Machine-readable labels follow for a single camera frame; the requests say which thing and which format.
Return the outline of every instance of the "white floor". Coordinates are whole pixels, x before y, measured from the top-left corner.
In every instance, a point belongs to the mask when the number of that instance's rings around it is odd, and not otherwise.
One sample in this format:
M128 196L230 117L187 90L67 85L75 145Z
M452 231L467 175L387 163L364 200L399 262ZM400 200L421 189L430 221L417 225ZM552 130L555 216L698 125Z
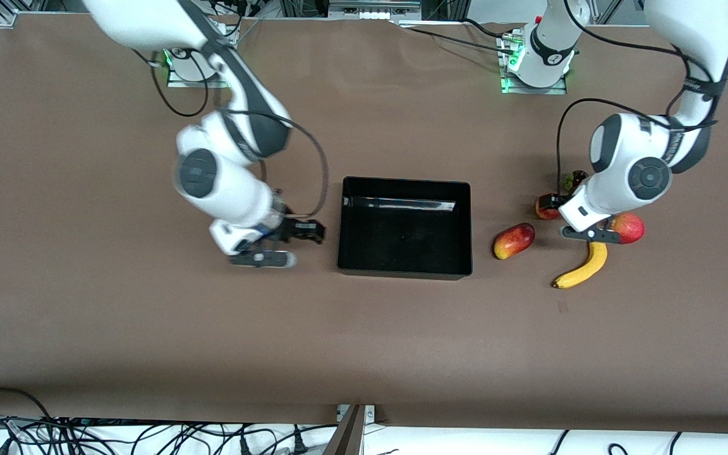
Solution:
M271 428L278 437L291 434L292 425L266 425L254 426L249 430L258 428ZM124 440L127 444L112 443L109 447L116 455L129 455L133 441L146 427L93 427L88 429L101 439ZM220 432L220 426L207 427L212 432ZM226 432L234 432L237 425L225 425ZM148 432L153 435L159 430ZM180 427L170 429L162 434L141 441L133 452L134 455L154 455L170 441ZM303 440L307 447L320 446L330 440L333 428L306 432ZM470 429L439 429L439 428L413 428L413 427L381 427L369 426L368 435L364 438L363 455L383 455L395 451L396 455L460 455L466 453L485 453L491 455L546 455L552 452L555 442L561 432L557 430L470 430ZM557 455L607 455L609 444L616 443L625 447L630 455L667 455L670 439L675 433L670 432L590 432L572 431L564 439L563 445ZM198 440L188 440L182 445L180 455L212 455L222 437L209 437L199 435ZM8 438L5 430L0 430L0 447ZM274 440L269 433L257 433L246 438L249 449L254 455L262 455L260 451L269 447ZM92 444L92 447L109 452L106 447ZM293 439L280 447L294 447ZM170 453L173 446L168 446L162 454ZM41 454L39 447L24 446L24 455ZM226 444L223 453L234 455L240 453L240 441L235 437L230 444ZM17 447L11 447L11 455L21 455ZM679 438L674 455L728 455L728 435L685 433ZM613 455L622 455L618 449Z

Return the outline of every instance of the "black cable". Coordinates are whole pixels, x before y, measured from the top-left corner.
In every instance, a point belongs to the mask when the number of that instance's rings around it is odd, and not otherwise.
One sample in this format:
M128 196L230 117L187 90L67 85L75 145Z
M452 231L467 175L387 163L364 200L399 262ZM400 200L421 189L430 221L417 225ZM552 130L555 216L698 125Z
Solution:
M238 29L240 28L240 23L241 22L243 22L243 15L239 13L238 14L238 22L234 24L234 29L232 29L231 32L226 32L226 36L227 37L231 37L232 36L232 33L237 32Z
M278 444L282 444L284 441L289 440L290 438L294 437L294 435L296 435L297 433L312 432L314 430L318 430L318 429L321 429L321 428L335 428L335 427L338 427L338 425L336 425L336 424L317 425L315 427L303 428L303 429L301 429L298 432L293 432L293 433L291 433L289 435L285 435L285 437L281 437L280 439L274 441L274 444L271 444L271 446L266 447L265 449L263 449L262 451L260 451L260 455L265 455L265 453L266 452L269 452L269 450L271 450L271 449L277 450Z
M196 65L196 69L198 69L198 72L202 75L202 81L204 82L204 102L202 103L202 106L199 107L199 109L196 112L192 113L184 113L177 110L175 107L173 107L169 101L167 101L167 97L165 97L164 92L162 92L162 87L159 86L159 80L156 78L156 66L153 66L154 60L148 60L147 58L142 57L139 52L136 52L136 50L133 50L135 54L138 54L139 57L145 61L145 63L150 66L150 78L154 81L154 86L156 87L156 92L159 93L159 97L162 98L162 103L164 103L165 106L167 106L168 109L171 110L174 114L178 116L185 116L186 118L191 118L192 116L200 115L200 113L204 112L204 109L206 109L207 104L210 102L210 84L207 81L207 78L204 74L204 70L202 70L202 66L198 63L198 61L193 57L193 54L191 51L188 51L188 57L190 57L193 60L193 63Z
M45 441L38 441L38 438L34 437L34 435L32 435L31 432L23 432L23 433L25 435L27 435L28 437L30 437L30 439L32 439L32 442L35 443L35 446L37 446L38 450L40 450L41 455L49 455L49 453L46 450L44 450L43 447L41 447L41 446L46 446Z
M141 58L142 61L144 61L144 63L147 64L147 66L152 66L152 67L155 66L156 68L160 68L164 64L164 63L161 63L161 61L149 60L149 59L145 58L145 56L140 54L139 51L136 49L131 49L131 50L133 51L134 54L136 54L137 57Z
M669 455L673 455L673 449L675 449L676 442L681 437L681 433L682 432L677 432L675 435L673 435L673 438L670 440L670 449L668 452ZM628 450L625 450L625 447L621 446L618 443L609 444L609 447L607 448L607 452L609 453L609 455L618 455L618 454L614 453L614 449L619 449L622 451L623 455L628 455Z
M502 37L502 34L501 33L493 33L493 32L491 32L487 28L484 28L481 23L476 22L476 20L473 20L472 18L462 18L462 20L458 20L457 22L470 23L471 25L473 25L474 27L476 27L477 29L479 29L480 32L484 33L485 35L488 35L489 37L493 37L493 38L501 38Z
M181 432L176 433L176 435L173 437L173 439L168 441L167 444L164 444L164 446L162 446L162 449L159 449L159 451L156 452L156 455L162 455L162 452L164 452L164 450L167 449L167 447L170 446L170 444L173 444L174 441L177 441L181 437L181 434L185 431L184 424L182 424L181 428L182 428Z
M159 435L163 432L167 432L167 430L173 428L173 426L171 425L159 433L154 433L154 435L150 435L150 437L143 438L145 436L145 433L149 432L153 428L154 427L147 427L145 430L143 430L141 433L139 433L139 436L136 438L136 440L133 441L133 445L131 446L131 455L134 455L134 452L137 451L137 446L139 445L139 441L147 439L147 438L151 438L151 437L156 437L156 435Z
M614 449L619 449L622 451L623 455L628 455L628 450L625 450L625 447L620 446L618 443L609 444L609 455L616 455L614 453Z
M68 444L71 442L71 443L74 443L75 446L77 447L77 449L78 449L77 453L83 453L83 447L86 446L89 449L95 450L96 452L103 453L103 455L116 455L116 452L113 450L112 447L109 446L109 444L112 444L112 443L132 444L132 441L127 441L127 440L104 440L102 438L96 437L96 435L90 434L87 431L87 427L76 428L73 426L69 426L68 424L59 423L60 421L47 422L44 420L36 420L35 418L0 416L0 426L3 426L5 429L8 429L8 431L9 431L9 426L7 426L6 423L11 420L31 423L23 428L23 430L24 430L23 433L26 434L30 439L32 439L33 442L22 441L22 440L18 440L18 438L16 438L15 443L23 444L24 446L38 446L38 448L41 450L41 452L44 453L45 455L47 455L47 453L44 452L44 450L41 446L49 446L50 449L53 449L53 451L55 453L61 453L59 451L58 447L64 446L65 444L66 444L66 446L68 446ZM34 435L32 435L32 433L26 431L32 427L35 427L37 430L40 430L42 427L45 427L47 429L47 439L48 440L38 441L34 437ZM133 441L133 444L139 443L139 440L145 440L145 439L149 439L151 437L155 437L156 435L159 435L160 433L167 431L167 429L170 429L170 427L167 427L165 429L162 429L161 432L156 432L152 435L148 435L147 437L143 437L145 435L145 433L149 432L150 430L152 430L156 427L158 427L158 425L154 425L154 426L148 427L148 429L145 429L145 431L143 431L139 435L139 437ZM69 430L69 432L72 433L72 436L68 437L68 433L67 433L67 437L64 437L65 438L64 440L55 440L55 438L52 435L52 430L54 428L60 428L61 430L67 429L67 430ZM83 437L78 437L77 435L75 435L75 432L80 433ZM102 450L96 449L96 447L92 447L91 444L99 444L100 446L103 446L103 447L105 447L105 449L109 450L109 452L106 453L106 452L103 452ZM75 453L75 451L70 449L69 454L72 455L73 453Z
M21 446L20 441L18 441L17 435L15 435L15 433L13 432L13 430L11 430L9 427L8 427L8 435L9 435L8 441L14 442L15 443L15 446L18 447L18 455L24 455L24 447ZM7 446L8 447L8 449L7 449L8 451L6 453L9 453L9 446L11 445L11 444L9 444L8 441L5 442L5 444L8 445Z
M560 437L558 437L558 441L555 443L554 449L552 449L552 452L549 452L549 455L557 455L558 451L561 450L561 444L564 443L564 439L568 434L569 430L564 430L563 433L561 433Z
M656 46L649 46L645 44L634 44L634 43L626 43L624 41L618 41L618 40L612 40L611 38L603 37L603 35L598 35L595 32L590 31L588 28L584 27L583 24L581 24L578 21L578 18L574 17L574 14L572 13L572 9L569 7L569 0L564 0L564 5L566 5L566 13L569 15L569 18L572 19L572 22L578 28L581 29L585 34L589 35L592 38L595 38L596 40L601 40L604 43L614 44L615 46L621 46L624 48L630 48L630 49L639 49L639 50L650 50L653 52L659 52L660 54L668 54L668 55L675 55L676 57L681 58L682 60L689 61L690 63L695 64L695 66L698 66L699 69L701 69L702 72L706 75L708 80L713 81L713 76L710 74L710 70L706 69L704 67L704 64L698 61L696 58L690 57L689 55L685 55L683 52L679 50L673 50L673 49L667 49L667 48L660 48Z
M673 455L673 449L676 447L676 443L679 442L679 438L681 437L682 432L676 432L676 435L673 436L673 439L670 440L670 452L669 455Z
M561 121L558 122L558 133L557 133L557 139L555 139L555 161L557 162L557 175L555 175L555 192L557 192L558 196L561 195L561 132L563 131L564 121L566 120L566 115L569 114L569 112L572 110L573 107L577 106L578 104L582 103L601 103L601 104L608 104L609 106L618 107L618 109L624 109L627 112L633 113L634 115L641 116L641 118L646 119L647 121L652 121L653 123L657 124L658 126L663 127L666 130L673 130L673 127L671 127L667 123L662 123L661 121L657 121L651 116L645 115L645 113L639 112L636 109L633 109L633 107L625 106L624 104L616 103L614 101L604 100L602 98L581 98L580 100L575 101L574 103L570 104L569 107L564 110L563 115L561 115ZM707 126L713 126L713 124L716 124L717 121L705 121L700 124L697 124L696 126L686 126L684 128L679 129L680 131L683 131L685 133L688 133L690 131L699 130L701 128L706 128Z
M471 41L460 40L460 38L447 37L446 35L440 35L439 33L428 32L428 31L420 30L418 28L413 28L413 27L409 27L408 30L411 30L411 31L417 32L417 33L422 33L424 35L431 35L431 37L443 38L443 40L454 41L455 43L467 44L468 46L473 46L475 48L492 50L494 52L499 52L500 54L507 54L507 55L513 54L513 51L511 51L510 49L499 49L496 46L488 46L485 44L472 43Z
M681 49L679 49L676 46L673 46L673 49L676 50L676 52L681 52ZM686 75L690 74L690 64L687 62L687 60L684 60L684 72ZM682 95L687 92L687 89L684 88L684 85L679 89L679 93L676 93L676 96L673 97L672 100L670 100L670 103L667 104L667 107L665 108L665 116L670 116L670 112L673 110L673 106L676 105L676 103L681 99Z
M190 427L188 429L188 431L185 432L185 434L179 433L181 435L181 441L177 442L176 445L173 446L173 450L171 450L170 455L178 455L179 450L181 449L181 446L183 446L185 444L185 442L187 442L188 439L197 440L200 443L205 444L205 446L207 446L207 451L212 450L212 447L210 447L210 444L208 444L206 441L196 437L197 432L199 432L198 425Z
M318 153L318 157L320 159L320 163L322 166L322 189L320 190L320 195L318 196L318 202L316 202L316 206L314 207L311 212L305 214L305 215L289 215L289 218L312 218L316 214L318 214L322 207L324 207L324 202L327 200L327 185L329 185L329 176L330 176L330 169L327 166L327 156L324 153L324 150L322 149L321 144L319 144L319 141L316 139L314 135L312 135L311 131L308 131L304 126L301 124L298 124L296 121L293 121L289 118L284 118L284 116L276 115L275 113L271 112L263 112L263 111L234 111L231 109L226 109L226 112L228 113L234 113L234 114L240 114L240 115L259 115L259 116L265 116L266 118L270 118L272 120L278 120L285 122L287 124L290 124L292 127L299 130L303 135L305 135L309 141L313 144L313 146L316 149L316 153Z
M305 447L305 441L303 441L303 435L300 433L300 427L294 424L294 455L303 455L308 451Z
M32 403L34 405L38 406L38 409L41 410L41 414L43 414L44 417L52 420L52 416L49 415L47 408L44 407L43 404L41 404L41 401L38 401L38 398L34 397L33 395L29 394L28 392L25 392L22 389L15 389L13 387L0 387L0 392L8 392L9 394L18 394L18 395L28 398L28 400L32 401Z
M228 438L225 438L225 440L223 441L223 443L219 447L217 447L217 449L215 449L215 452L213 452L213 455L220 455L223 452L223 447L226 446L226 444L228 444L229 441L232 440L232 438L234 438L237 435L239 435L240 432L242 432L243 429L246 426L248 426L248 425L243 424L243 426L240 426L240 429L238 431L236 431L236 432L232 433L231 435L229 435Z

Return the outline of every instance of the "bundle of cables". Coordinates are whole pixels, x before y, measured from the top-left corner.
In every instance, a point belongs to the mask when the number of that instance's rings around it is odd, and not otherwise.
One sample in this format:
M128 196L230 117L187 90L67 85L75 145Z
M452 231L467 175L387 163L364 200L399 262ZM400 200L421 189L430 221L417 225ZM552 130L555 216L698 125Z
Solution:
M225 426L217 423L174 423L156 421L134 421L134 420L98 420L98 418L87 418L81 420L70 420L69 418L52 417L47 408L29 392L9 387L0 387L0 392L17 394L32 401L41 412L40 418L8 417L0 415L0 428L8 432L8 438L0 447L0 455L12 453L12 447L16 447L19 455L32 453L37 450L42 455L118 455L125 453L130 447L130 454L134 455L138 450L139 443L152 438L173 437L166 440L160 439L156 453L179 455L182 447L188 440L196 441L206 447L211 455L221 455L233 438L240 438L241 455L252 455L246 443L246 437L255 433L267 432L274 438L271 446L266 447L255 455L274 455L277 447L295 438L295 446L301 444L301 435L321 428L333 428L333 425L316 425L312 427L299 428L294 426L294 432L278 437L277 433L270 428L251 427L254 424L244 423L240 429L226 431ZM138 437L133 440L119 440L113 438L99 437L92 427L99 425L147 425Z

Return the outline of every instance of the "metal bracket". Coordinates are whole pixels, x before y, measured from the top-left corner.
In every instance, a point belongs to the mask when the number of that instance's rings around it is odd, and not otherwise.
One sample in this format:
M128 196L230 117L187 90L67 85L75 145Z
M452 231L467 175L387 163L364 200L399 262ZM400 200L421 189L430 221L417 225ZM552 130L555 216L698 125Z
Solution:
M344 420L344 416L347 415L348 409L350 409L350 405L336 406L337 422ZM364 405L364 424L372 425L373 423L375 423L375 405Z
M333 432L333 437L324 448L323 455L361 455L361 441L364 439L364 426L368 418L375 421L375 406L340 405L336 418L343 416L341 423Z
M519 64L518 60L523 57L524 31L515 28L512 32L505 33L501 38L496 38L496 46L499 49L509 49L514 52L512 55L497 52L499 56L499 74L502 77L502 93L520 93L523 95L566 95L566 75L551 87L530 87L518 78L509 67Z

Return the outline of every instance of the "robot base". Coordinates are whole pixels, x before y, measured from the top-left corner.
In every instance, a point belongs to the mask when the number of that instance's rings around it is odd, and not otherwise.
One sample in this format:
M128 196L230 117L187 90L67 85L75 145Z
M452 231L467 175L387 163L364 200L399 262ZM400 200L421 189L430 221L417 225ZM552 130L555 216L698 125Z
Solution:
M505 33L502 38L496 38L496 46L499 49L510 49L517 51L520 43L523 42L524 31L515 28L513 32ZM499 74L502 76L502 93L520 93L523 95L566 95L566 77L561 76L560 80L551 87L530 87L518 78L508 67L514 63L513 55L499 55Z

